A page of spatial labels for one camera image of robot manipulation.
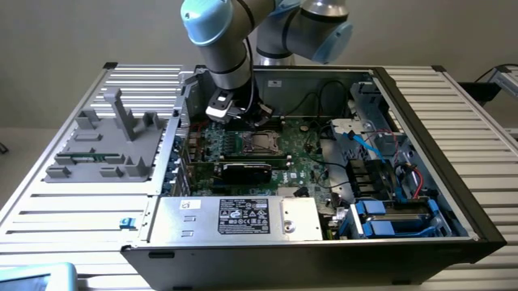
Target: cable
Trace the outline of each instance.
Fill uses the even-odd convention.
[[[9,151],[9,149],[5,147],[5,145],[0,142],[0,154],[4,154]]]
[[[499,66],[509,66],[509,65],[511,65],[511,66],[514,66],[514,67],[518,67],[518,64],[501,64],[501,65],[495,65],[491,69],[489,69],[487,70],[487,72],[486,73],[483,73],[482,74],[482,76],[481,77],[478,77],[478,79],[475,80],[475,83],[497,68],[497,67],[499,67]]]
[[[384,164],[386,163],[386,160],[383,159],[383,155],[382,155],[382,153],[380,153],[380,151],[376,149],[376,148],[374,148],[374,147],[371,147],[363,140],[362,140],[362,138],[359,137],[359,136],[354,136],[352,137],[352,139],[367,149],[367,150],[370,150],[370,151],[372,151],[375,154],[376,154],[376,156],[378,156],[378,158],[382,160],[382,163]]]
[[[419,192],[420,192],[420,189],[422,189],[422,185],[424,183],[424,179],[422,178],[422,174],[420,174],[420,172],[419,172],[416,167],[412,167],[412,171],[419,176],[419,186],[418,186],[418,189],[415,190],[415,194],[414,194],[414,197],[412,197],[414,199],[416,199],[416,198],[419,198]]]
[[[310,122],[310,124],[308,124],[308,126],[311,126],[312,125],[312,123],[316,123],[316,126],[322,129],[323,127],[320,127],[320,124],[318,123],[318,121],[316,120],[312,120],[311,122]],[[307,138],[306,138],[306,141],[304,141],[304,143],[303,143],[303,149],[306,148],[306,144],[307,144],[307,142],[310,141],[310,137],[311,137],[311,132],[307,132]]]
[[[324,128],[327,128],[327,127],[331,127],[331,125],[328,124],[328,125],[326,125],[326,126],[323,126],[320,129],[324,129]],[[304,144],[303,145],[306,145],[307,144],[307,142],[308,142],[308,140],[310,140],[310,133],[307,134],[307,139],[306,139],[306,142],[304,142]],[[310,154],[308,153],[306,153],[306,155],[307,155],[307,157],[314,161],[314,162],[316,162],[316,163],[319,163],[319,164],[322,164],[322,165],[328,165],[328,166],[336,166],[336,167],[340,167],[342,169],[347,169],[343,165],[340,165],[340,164],[336,164],[335,162],[324,162],[324,161],[319,161],[318,159],[315,159],[312,156],[310,156]]]
[[[320,147],[319,144],[320,144],[320,136],[322,136],[322,133],[324,132],[324,129],[328,129],[328,128],[331,128],[331,124],[322,126],[320,129],[318,130],[318,136],[316,136],[316,148]],[[304,145],[307,144],[307,142],[308,142],[308,140],[310,140],[310,136],[311,136],[311,135],[307,136]]]
[[[254,80],[254,52],[252,52],[252,46],[250,45],[248,37],[244,39],[244,41],[246,41],[246,47],[248,49],[248,56],[250,56],[250,87],[252,88],[250,91],[248,106],[246,107],[246,110],[244,110],[244,113],[247,113],[252,106],[252,101],[254,101],[255,80]]]
[[[319,183],[320,177],[322,177],[322,175],[323,175],[327,171],[328,171],[328,170],[326,169],[326,171],[323,171],[322,174],[318,175],[316,180],[315,180],[315,183],[316,183],[316,185],[319,185],[320,188],[332,189],[332,188],[335,188],[335,187],[338,187],[338,186],[342,186],[342,185],[350,183],[348,181],[346,181],[346,182],[342,182],[342,183],[336,184],[336,185],[332,185],[332,186],[324,186],[324,185],[322,185],[322,184]]]
[[[324,110],[323,106],[322,106],[322,94],[324,92],[324,88],[330,85],[330,84],[339,84],[342,89],[343,89],[343,94],[344,94],[344,108],[348,107],[348,96],[347,96],[347,89],[346,89],[346,86],[342,84],[342,82],[339,80],[331,80],[328,82],[326,82],[323,84],[323,86],[320,87],[319,91],[318,91],[318,114],[316,114],[316,118],[320,117],[320,114],[322,114],[322,111]]]
[[[328,125],[326,125],[326,126],[323,126],[323,127],[320,128],[320,130],[318,131],[318,139],[322,138],[322,134],[323,134],[324,130],[328,129],[328,128],[331,128],[331,124],[328,124]],[[334,138],[334,136],[330,136],[330,133],[328,133],[328,132],[326,132],[326,136],[327,136],[327,138],[330,138],[330,139],[332,139],[332,140],[336,140],[336,139]]]
[[[316,95],[315,92],[310,92],[308,94],[306,94],[306,96],[304,96],[304,97],[302,98],[302,100],[300,100],[300,103],[295,106],[294,109],[291,109],[291,110],[288,111],[288,113],[284,114],[284,116],[288,116],[290,114],[292,114],[292,113],[299,109],[299,107],[302,106],[302,104],[303,104],[304,101],[307,100],[307,97],[311,96],[311,94],[314,94],[314,95],[318,97],[318,95]]]
[[[390,130],[390,129],[378,129],[371,135],[367,136],[367,138],[363,140],[363,141],[367,141],[376,133],[390,133],[391,134],[391,137],[394,139],[394,143],[395,143],[395,153],[394,153],[394,165],[398,163],[398,152],[399,152],[399,143],[398,143],[398,138],[395,137],[395,134],[394,132]]]

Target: side panel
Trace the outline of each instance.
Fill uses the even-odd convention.
[[[420,284],[466,262],[479,244],[356,244],[234,249],[124,249],[155,290],[230,290]]]
[[[479,251],[478,259],[474,260],[477,261],[505,246],[506,242],[503,236],[494,226],[485,210],[478,204],[470,189],[467,188],[459,174],[445,156],[445,153],[441,151],[439,146],[437,145],[408,102],[406,101],[395,81],[387,74],[386,69],[380,67],[376,68],[375,76],[379,78],[382,86],[387,91],[387,97],[394,104],[395,108],[392,108],[392,110],[399,112],[399,117],[412,133],[418,146],[422,148],[423,154],[437,171],[437,174],[470,222],[470,225],[474,228],[477,235],[483,241],[489,242],[485,244],[485,249],[481,249]]]

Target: green circuit board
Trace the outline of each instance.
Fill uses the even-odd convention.
[[[330,208],[326,207],[326,201],[330,198],[330,190],[315,183],[315,179],[324,172],[326,167],[310,159],[303,149],[307,138],[308,144],[315,145],[316,133],[315,130],[302,131],[304,126],[310,127],[308,121],[287,119],[282,131],[275,131],[279,135],[276,141],[279,152],[268,155],[270,158],[256,160],[274,165],[272,178],[270,183],[256,186],[223,186],[222,178],[215,174],[215,167],[220,164],[239,162],[236,160],[226,161],[222,158],[223,155],[243,159],[250,157],[243,152],[243,136],[248,135],[250,132],[227,131],[223,125],[216,123],[210,123],[199,131],[194,130],[198,134],[194,137],[199,139],[199,141],[196,140],[196,148],[202,149],[203,153],[199,150],[191,152],[191,158],[195,160],[190,165],[192,196],[292,196],[291,192],[300,187],[307,187],[310,197],[315,198],[319,212],[328,212]],[[279,159],[272,159],[271,156],[276,155]],[[288,167],[286,167],[286,158],[282,158],[287,155],[291,156]],[[322,155],[315,154],[314,151],[311,156],[322,160]],[[328,186],[327,179],[320,180],[319,183]]]

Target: warning label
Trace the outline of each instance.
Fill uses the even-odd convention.
[[[219,200],[218,232],[222,235],[270,233],[268,200]]]

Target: teal object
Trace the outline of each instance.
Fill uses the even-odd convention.
[[[311,60],[314,62],[319,62],[320,64],[327,64],[335,61],[346,49],[351,36],[352,24],[344,22],[331,32],[330,36],[318,48]]]
[[[234,6],[231,0],[186,0],[180,13],[188,38],[203,47],[226,33],[232,21]]]
[[[71,263],[8,269],[0,271],[0,289],[77,291],[77,273]]]

